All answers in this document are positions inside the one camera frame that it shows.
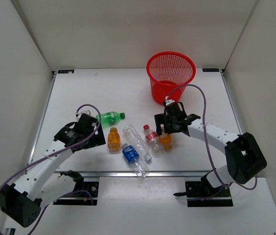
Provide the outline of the clear bottle red cap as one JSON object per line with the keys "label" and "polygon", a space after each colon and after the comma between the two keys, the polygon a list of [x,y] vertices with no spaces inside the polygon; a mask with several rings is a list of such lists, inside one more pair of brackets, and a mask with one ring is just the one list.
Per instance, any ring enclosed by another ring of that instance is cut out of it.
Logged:
{"label": "clear bottle red cap", "polygon": [[160,154],[162,152],[162,147],[158,134],[154,130],[152,130],[149,125],[143,126],[143,132],[146,142],[152,152],[157,155]]}

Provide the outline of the green plastic soda bottle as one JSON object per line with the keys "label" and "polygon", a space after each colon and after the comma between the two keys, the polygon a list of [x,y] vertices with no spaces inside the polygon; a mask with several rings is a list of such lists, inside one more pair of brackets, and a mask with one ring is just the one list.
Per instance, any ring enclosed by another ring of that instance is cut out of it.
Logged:
{"label": "green plastic soda bottle", "polygon": [[107,112],[100,115],[101,115],[101,125],[103,127],[115,125],[119,123],[121,120],[125,119],[125,113]]}

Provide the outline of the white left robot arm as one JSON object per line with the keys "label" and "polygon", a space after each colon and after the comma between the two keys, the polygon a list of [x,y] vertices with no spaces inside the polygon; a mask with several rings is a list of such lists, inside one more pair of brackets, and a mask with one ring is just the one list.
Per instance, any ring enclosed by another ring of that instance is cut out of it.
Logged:
{"label": "white left robot arm", "polygon": [[14,183],[0,189],[0,209],[24,228],[39,216],[42,208],[71,193],[82,194],[83,177],[73,170],[60,173],[52,182],[49,178],[73,153],[106,143],[98,119],[82,114],[77,122],[64,126],[45,151],[46,159],[32,166]]}

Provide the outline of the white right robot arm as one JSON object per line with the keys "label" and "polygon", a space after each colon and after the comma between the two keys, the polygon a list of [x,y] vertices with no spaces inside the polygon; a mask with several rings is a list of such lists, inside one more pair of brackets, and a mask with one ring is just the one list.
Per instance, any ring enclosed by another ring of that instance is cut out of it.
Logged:
{"label": "white right robot arm", "polygon": [[246,132],[235,134],[204,121],[196,114],[187,115],[181,102],[169,101],[164,112],[154,116],[156,132],[183,133],[202,140],[207,147],[214,147],[226,157],[226,165],[213,168],[201,178],[201,190],[205,195],[214,195],[219,187],[231,183],[244,185],[267,167],[267,161],[255,139]]}

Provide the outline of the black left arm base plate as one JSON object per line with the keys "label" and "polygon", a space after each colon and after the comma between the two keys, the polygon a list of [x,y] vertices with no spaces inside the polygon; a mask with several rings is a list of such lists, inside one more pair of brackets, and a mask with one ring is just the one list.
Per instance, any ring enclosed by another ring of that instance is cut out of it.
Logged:
{"label": "black left arm base plate", "polygon": [[83,184],[75,186],[72,193],[53,202],[58,206],[96,206],[98,202],[99,178],[84,178]]}

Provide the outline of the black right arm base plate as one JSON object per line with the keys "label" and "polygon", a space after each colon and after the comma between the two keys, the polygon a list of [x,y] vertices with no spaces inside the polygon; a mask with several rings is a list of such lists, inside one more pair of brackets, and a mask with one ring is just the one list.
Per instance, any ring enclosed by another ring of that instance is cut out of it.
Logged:
{"label": "black right arm base plate", "polygon": [[185,192],[176,192],[175,197],[186,197],[190,208],[233,207],[229,188],[223,186],[209,188],[201,181],[186,181]]}

